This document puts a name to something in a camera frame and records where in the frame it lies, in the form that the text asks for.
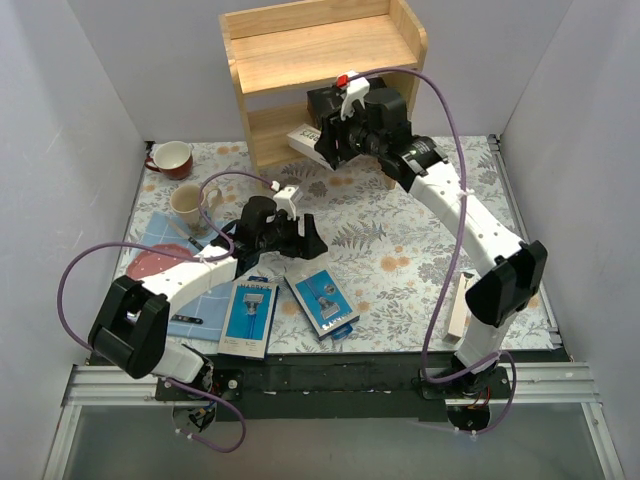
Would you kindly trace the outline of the white Harry's razor box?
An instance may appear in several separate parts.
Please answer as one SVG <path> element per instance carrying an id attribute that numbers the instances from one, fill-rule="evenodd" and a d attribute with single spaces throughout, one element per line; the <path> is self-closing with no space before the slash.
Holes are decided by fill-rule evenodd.
<path id="1" fill-rule="evenodd" d="M 315 150 L 321 132 L 308 124 L 302 124 L 287 134 L 288 145 L 303 156 L 313 160 L 322 167 L 332 170 L 329 162 Z"/>

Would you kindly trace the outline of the green black Gillette razor box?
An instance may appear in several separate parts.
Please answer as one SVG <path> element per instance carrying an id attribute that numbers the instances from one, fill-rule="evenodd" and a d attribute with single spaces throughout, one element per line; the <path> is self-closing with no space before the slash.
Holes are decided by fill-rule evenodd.
<path id="1" fill-rule="evenodd" d="M 333 115 L 340 115 L 343 103 L 342 90 L 336 86 L 312 89 L 306 92 L 307 111 L 313 125 L 320 129 L 322 122 Z"/>
<path id="2" fill-rule="evenodd" d="M 387 87 L 386 82 L 381 77 L 369 77 L 367 78 L 367 82 L 370 91 Z"/>

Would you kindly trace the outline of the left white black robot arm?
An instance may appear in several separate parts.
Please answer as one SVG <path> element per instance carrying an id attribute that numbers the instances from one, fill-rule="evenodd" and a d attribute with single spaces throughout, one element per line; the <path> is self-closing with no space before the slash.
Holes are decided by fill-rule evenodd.
<path id="1" fill-rule="evenodd" d="M 88 343 L 134 379 L 149 374 L 170 378 L 188 398 L 203 399 L 213 386 L 205 357 L 167 340 L 170 318 L 200 295 L 243 275 L 264 253 L 312 260 L 327 251 L 313 215 L 290 217 L 276 201 L 253 196 L 241 217 L 196 256 L 140 280 L 127 275 L 114 280 Z"/>

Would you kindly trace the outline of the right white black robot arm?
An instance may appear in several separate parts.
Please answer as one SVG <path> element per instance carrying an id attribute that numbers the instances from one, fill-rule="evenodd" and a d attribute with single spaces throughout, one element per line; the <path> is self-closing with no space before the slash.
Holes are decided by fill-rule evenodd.
<path id="1" fill-rule="evenodd" d="M 375 158 L 385 175 L 455 235 L 456 252 L 473 262 L 480 277 L 465 293 L 470 323 L 450 368 L 433 381 L 453 386 L 464 397 L 479 395 L 513 319 L 538 293 L 547 249 L 512 233 L 463 187 L 461 169 L 433 139 L 413 133 L 406 101 L 395 89 L 310 90 L 307 110 L 320 130 L 314 148 L 331 168 L 358 155 Z"/>

